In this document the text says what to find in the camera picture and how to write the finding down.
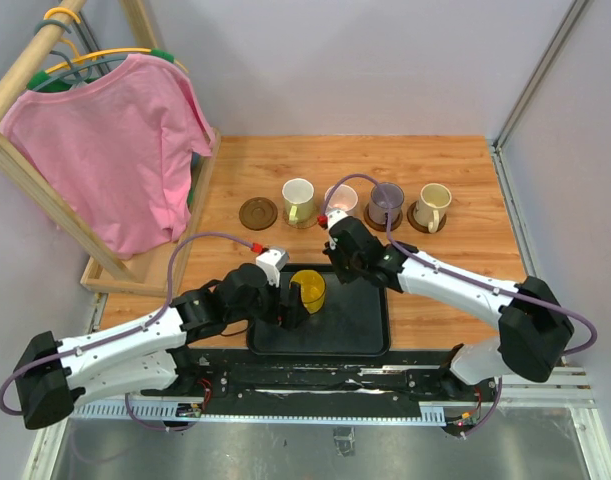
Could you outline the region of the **yellow cup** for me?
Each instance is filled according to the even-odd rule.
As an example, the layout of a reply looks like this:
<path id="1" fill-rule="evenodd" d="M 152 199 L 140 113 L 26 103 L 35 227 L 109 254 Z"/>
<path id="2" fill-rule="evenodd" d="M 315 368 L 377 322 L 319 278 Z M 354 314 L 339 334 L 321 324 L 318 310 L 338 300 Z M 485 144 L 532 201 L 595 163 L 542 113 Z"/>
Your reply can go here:
<path id="1" fill-rule="evenodd" d="M 326 282 L 315 270 L 299 270 L 290 280 L 301 288 L 301 301 L 310 314 L 320 311 L 325 302 Z"/>

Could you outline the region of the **purple cup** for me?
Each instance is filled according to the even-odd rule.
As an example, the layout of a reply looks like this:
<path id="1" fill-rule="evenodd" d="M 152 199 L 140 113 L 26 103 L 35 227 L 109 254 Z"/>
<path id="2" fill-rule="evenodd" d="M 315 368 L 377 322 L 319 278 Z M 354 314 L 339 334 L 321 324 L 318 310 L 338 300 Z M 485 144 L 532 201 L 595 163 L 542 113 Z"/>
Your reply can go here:
<path id="1" fill-rule="evenodd" d="M 404 200 L 404 192 L 400 186 L 382 182 L 371 191 L 367 215 L 376 225 L 385 227 L 388 219 L 394 224 L 401 214 Z"/>

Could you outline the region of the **white faceted cup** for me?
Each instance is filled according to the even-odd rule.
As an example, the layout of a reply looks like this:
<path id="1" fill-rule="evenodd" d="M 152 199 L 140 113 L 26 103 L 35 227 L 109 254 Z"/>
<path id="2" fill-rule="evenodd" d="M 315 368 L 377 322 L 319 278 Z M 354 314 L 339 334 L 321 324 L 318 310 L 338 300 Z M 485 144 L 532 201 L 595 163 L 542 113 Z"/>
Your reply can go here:
<path id="1" fill-rule="evenodd" d="M 309 220 L 314 212 L 314 186 L 306 179 L 288 180 L 282 187 L 287 222 L 295 225 Z"/>

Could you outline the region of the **cream cartoon cup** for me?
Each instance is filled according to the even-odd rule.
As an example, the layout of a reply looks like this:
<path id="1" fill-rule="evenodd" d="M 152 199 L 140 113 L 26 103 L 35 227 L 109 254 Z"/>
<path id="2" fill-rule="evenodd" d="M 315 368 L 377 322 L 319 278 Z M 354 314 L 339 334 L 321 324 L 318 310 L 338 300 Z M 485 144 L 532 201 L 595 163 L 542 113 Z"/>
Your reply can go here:
<path id="1" fill-rule="evenodd" d="M 450 190 L 439 183 L 426 184 L 417 200 L 416 220 L 436 233 L 440 219 L 446 214 L 452 202 Z"/>

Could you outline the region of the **pink cup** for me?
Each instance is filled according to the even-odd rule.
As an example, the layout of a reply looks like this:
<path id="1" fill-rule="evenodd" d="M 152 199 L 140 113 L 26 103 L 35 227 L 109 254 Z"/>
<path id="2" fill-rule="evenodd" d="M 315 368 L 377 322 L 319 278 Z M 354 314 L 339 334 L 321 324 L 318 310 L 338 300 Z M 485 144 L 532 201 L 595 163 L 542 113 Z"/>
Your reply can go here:
<path id="1" fill-rule="evenodd" d="M 325 197 L 329 197 L 326 212 L 329 213 L 333 209 L 340 209 L 350 216 L 355 216 L 359 206 L 357 192 L 346 184 L 341 184 L 333 194 L 330 194 L 331 190 L 332 188 L 329 188 L 325 193 Z"/>

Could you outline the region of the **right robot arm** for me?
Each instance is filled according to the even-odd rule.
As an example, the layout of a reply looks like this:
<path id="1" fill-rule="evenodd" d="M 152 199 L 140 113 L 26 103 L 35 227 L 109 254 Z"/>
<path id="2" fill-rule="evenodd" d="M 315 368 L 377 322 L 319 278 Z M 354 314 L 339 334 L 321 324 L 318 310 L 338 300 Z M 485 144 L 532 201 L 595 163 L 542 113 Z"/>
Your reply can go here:
<path id="1" fill-rule="evenodd" d="M 450 305 L 495 328 L 497 336 L 458 344 L 427 378 L 419 394 L 459 400 L 484 380 L 515 374 L 546 382 L 574 333 L 553 292 L 529 276 L 521 283 L 454 267 L 407 244 L 382 244 L 358 218 L 334 209 L 326 216 L 324 253 L 342 283 L 364 279 L 399 293 Z"/>

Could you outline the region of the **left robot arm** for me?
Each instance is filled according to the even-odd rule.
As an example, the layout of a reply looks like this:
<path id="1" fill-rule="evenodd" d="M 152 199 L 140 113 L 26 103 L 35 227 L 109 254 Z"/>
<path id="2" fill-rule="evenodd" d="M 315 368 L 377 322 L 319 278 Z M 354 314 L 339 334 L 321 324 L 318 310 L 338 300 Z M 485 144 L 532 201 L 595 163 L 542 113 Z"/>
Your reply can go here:
<path id="1" fill-rule="evenodd" d="M 283 287 L 259 266 L 244 263 L 167 308 L 113 329 L 63 340 L 50 331 L 34 336 L 12 375 L 20 415 L 26 429 L 38 430 L 114 395 L 167 388 L 188 395 L 198 386 L 199 371 L 178 357 L 190 344 L 239 321 L 293 330 L 309 317 L 300 286 Z"/>

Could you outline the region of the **dark wooden coaster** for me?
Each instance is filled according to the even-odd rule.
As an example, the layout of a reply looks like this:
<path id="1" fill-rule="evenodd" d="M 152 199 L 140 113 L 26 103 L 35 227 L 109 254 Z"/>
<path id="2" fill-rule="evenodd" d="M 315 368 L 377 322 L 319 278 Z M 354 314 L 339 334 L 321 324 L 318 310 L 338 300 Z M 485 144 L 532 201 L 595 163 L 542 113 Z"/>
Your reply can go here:
<path id="1" fill-rule="evenodd" d="M 363 218 L 364 221 L 366 222 L 366 224 L 373 230 L 378 231 L 378 232 L 385 232 L 386 231 L 386 224 L 382 223 L 379 224 L 375 221 L 372 220 L 372 218 L 370 217 L 369 214 L 369 207 L 366 206 L 363 212 Z M 398 216 L 395 218 L 394 222 L 391 225 L 391 230 L 396 230 L 403 222 L 403 214 L 399 213 Z"/>
<path id="2" fill-rule="evenodd" d="M 277 220 L 276 204 L 265 197 L 254 197 L 246 200 L 239 209 L 241 224 L 253 231 L 261 231 L 271 227 Z"/>
<path id="3" fill-rule="evenodd" d="M 416 217 L 415 217 L 416 210 L 417 210 L 417 201 L 414 201 L 414 202 L 413 202 L 413 203 L 412 203 L 412 204 L 409 206 L 409 208 L 407 209 L 406 217 L 407 217 L 408 222 L 410 223 L 410 225 L 411 225 L 411 226 L 412 226 L 412 227 L 413 227 L 415 230 L 417 230 L 417 231 L 419 231 L 419 232 L 421 232 L 421 233 L 424 233 L 424 234 L 430 234 L 429 228 L 428 228 L 427 226 L 425 226 L 425 225 L 422 225 L 421 223 L 419 223 L 419 222 L 416 220 Z M 445 224 L 446 224 L 446 222 L 447 222 L 447 218 L 448 218 L 448 215 L 447 215 L 447 214 L 445 214 L 445 215 L 444 215 L 444 216 L 443 216 L 443 217 L 440 219 L 440 222 L 439 222 L 438 228 L 437 228 L 437 230 L 436 230 L 436 233 L 440 232 L 440 231 L 441 231 L 441 230 L 444 228 L 444 226 L 445 226 Z"/>

